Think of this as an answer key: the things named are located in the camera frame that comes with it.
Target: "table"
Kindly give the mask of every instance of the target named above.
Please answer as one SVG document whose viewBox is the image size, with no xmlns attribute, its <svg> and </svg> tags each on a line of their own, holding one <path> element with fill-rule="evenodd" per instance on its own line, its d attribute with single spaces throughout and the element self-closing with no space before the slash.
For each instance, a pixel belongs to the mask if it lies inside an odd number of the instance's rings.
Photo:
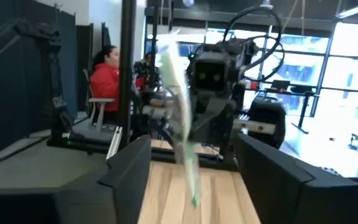
<svg viewBox="0 0 358 224">
<path fill-rule="evenodd" d="M 269 90 L 253 90 L 253 89 L 246 89 L 246 91 L 256 91 L 256 92 L 259 92 L 259 93 L 275 93 L 275 94 L 280 94 L 280 95 L 290 95 L 290 96 L 304 96 L 305 97 L 305 100 L 303 100 L 303 104 L 302 104 L 302 110 L 301 110 L 301 115 L 299 117 L 299 122 L 298 122 L 298 127 L 299 128 L 302 128 L 302 125 L 303 125 L 303 120 L 305 118 L 305 114 L 306 114 L 306 109 L 308 107 L 308 104 L 309 104 L 309 99 L 311 96 L 313 97 L 319 97 L 319 95 L 317 94 L 314 94 L 312 92 L 310 93 L 293 93 L 293 92 L 290 92 L 290 91 L 283 91 L 283 92 L 277 92 L 277 91 L 269 91 Z"/>
<path fill-rule="evenodd" d="M 139 224 L 260 224 L 237 172 L 200 169 L 201 205 L 190 202 L 183 166 L 152 162 Z"/>
</svg>

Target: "wooden surface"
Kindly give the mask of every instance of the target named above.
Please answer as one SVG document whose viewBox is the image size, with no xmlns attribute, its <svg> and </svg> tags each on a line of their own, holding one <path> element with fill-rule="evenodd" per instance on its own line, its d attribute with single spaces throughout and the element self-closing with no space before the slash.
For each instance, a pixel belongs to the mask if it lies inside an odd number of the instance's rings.
<svg viewBox="0 0 358 224">
<path fill-rule="evenodd" d="M 159 147 L 162 149 L 172 149 L 171 145 L 169 145 L 166 141 L 160 141 L 160 140 L 152 140 L 152 147 Z M 197 153 L 205 153 L 205 154 L 212 154 L 216 155 L 219 154 L 219 148 L 215 147 L 214 149 L 209 146 L 196 146 L 194 148 L 194 151 Z"/>
<path fill-rule="evenodd" d="M 201 205 L 193 208 L 183 166 L 152 162 L 139 224 L 259 224 L 237 172 L 200 169 Z"/>
</svg>

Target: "woman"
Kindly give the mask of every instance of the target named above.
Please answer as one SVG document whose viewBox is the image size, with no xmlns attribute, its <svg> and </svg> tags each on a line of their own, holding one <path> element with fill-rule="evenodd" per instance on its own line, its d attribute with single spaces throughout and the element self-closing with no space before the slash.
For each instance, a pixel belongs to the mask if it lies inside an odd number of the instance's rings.
<svg viewBox="0 0 358 224">
<path fill-rule="evenodd" d="M 114 98 L 114 102 L 106 104 L 104 109 L 105 121 L 118 121 L 119 108 L 119 49 L 116 46 L 105 46 L 96 54 L 93 60 L 94 73 L 90 78 L 93 97 Z M 134 129 L 132 138 L 143 134 L 139 130 L 138 119 L 132 116 L 131 126 Z"/>
</svg>

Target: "black curtain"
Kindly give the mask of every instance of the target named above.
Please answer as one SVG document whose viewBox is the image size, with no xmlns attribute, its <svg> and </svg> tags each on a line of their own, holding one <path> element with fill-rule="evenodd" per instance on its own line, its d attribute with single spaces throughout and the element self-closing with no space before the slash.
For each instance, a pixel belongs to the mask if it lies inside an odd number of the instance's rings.
<svg viewBox="0 0 358 224">
<path fill-rule="evenodd" d="M 68 112 L 75 117 L 75 17 L 65 12 L 56 14 L 54 8 L 34 0 L 0 0 L 0 26 L 17 17 L 51 25 L 57 18 L 62 40 L 59 58 L 63 95 Z M 37 44 L 22 36 L 0 54 L 0 150 L 30 133 L 50 128 L 50 120 L 42 114 L 45 77 Z"/>
<path fill-rule="evenodd" d="M 77 26 L 77 102 L 78 111 L 86 111 L 88 81 L 83 69 L 90 70 L 93 48 L 93 25 Z"/>
<path fill-rule="evenodd" d="M 58 28 L 60 31 L 60 38 L 62 40 L 62 47 L 59 52 L 60 68 L 62 71 L 62 87 L 63 95 L 67 102 L 68 112 L 76 117 L 77 113 L 77 99 L 76 99 L 76 27 L 75 17 L 65 12 L 57 14 Z M 19 1 L 19 17 L 27 19 L 33 23 L 47 23 L 54 24 L 56 21 L 55 9 L 50 6 L 38 3 L 33 0 Z M 27 73 L 30 75 L 33 72 L 40 74 L 40 54 L 37 46 L 26 46 L 24 49 L 26 62 L 33 65 L 28 65 Z M 30 82 L 34 84 L 33 88 L 43 90 L 43 85 L 40 80 Z M 42 104 L 42 101 L 32 99 L 32 104 Z"/>
</svg>

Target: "white plastic bag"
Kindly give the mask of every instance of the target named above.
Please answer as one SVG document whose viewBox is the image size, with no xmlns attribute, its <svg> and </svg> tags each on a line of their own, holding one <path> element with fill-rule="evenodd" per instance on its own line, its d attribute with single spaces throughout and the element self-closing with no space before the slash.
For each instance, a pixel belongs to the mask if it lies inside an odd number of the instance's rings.
<svg viewBox="0 0 358 224">
<path fill-rule="evenodd" d="M 169 125 L 174 132 L 175 159 L 178 163 L 185 165 L 191 201 L 197 207 L 200 204 L 200 168 L 198 156 L 194 152 L 194 144 L 188 140 L 193 115 L 187 78 L 180 64 L 178 46 L 175 41 L 177 33 L 178 31 L 165 35 L 157 42 L 157 48 L 162 64 L 160 67 L 161 81 L 164 89 L 168 90 L 173 98 L 173 113 L 169 119 Z"/>
</svg>

